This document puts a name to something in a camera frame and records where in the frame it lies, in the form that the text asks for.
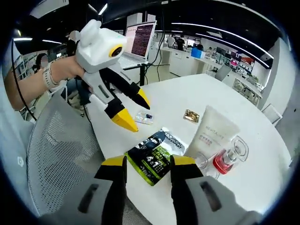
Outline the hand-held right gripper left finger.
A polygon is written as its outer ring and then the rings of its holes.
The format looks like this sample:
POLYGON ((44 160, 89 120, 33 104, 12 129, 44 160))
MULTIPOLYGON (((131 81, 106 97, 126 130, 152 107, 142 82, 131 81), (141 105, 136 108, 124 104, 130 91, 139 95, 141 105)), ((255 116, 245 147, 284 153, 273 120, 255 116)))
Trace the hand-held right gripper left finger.
POLYGON ((121 225, 125 207, 127 158, 105 160, 96 175, 74 186, 62 206, 41 216, 43 225, 121 225))

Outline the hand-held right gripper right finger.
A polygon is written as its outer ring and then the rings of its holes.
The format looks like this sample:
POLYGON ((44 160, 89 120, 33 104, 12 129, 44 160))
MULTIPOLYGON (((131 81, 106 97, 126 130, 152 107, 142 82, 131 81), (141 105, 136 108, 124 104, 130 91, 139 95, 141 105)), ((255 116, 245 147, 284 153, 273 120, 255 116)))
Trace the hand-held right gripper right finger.
POLYGON ((260 214, 247 211, 222 183, 204 176, 195 160, 171 156, 171 197, 179 225, 257 225, 260 214))

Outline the person's left hand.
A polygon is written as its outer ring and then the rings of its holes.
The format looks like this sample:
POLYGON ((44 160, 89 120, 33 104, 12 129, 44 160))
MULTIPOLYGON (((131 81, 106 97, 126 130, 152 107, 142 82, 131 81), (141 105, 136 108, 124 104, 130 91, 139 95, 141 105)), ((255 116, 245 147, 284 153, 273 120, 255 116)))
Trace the person's left hand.
POLYGON ((50 65, 51 77, 54 83, 67 78, 83 77, 85 70, 77 63, 75 56, 61 58, 50 65))

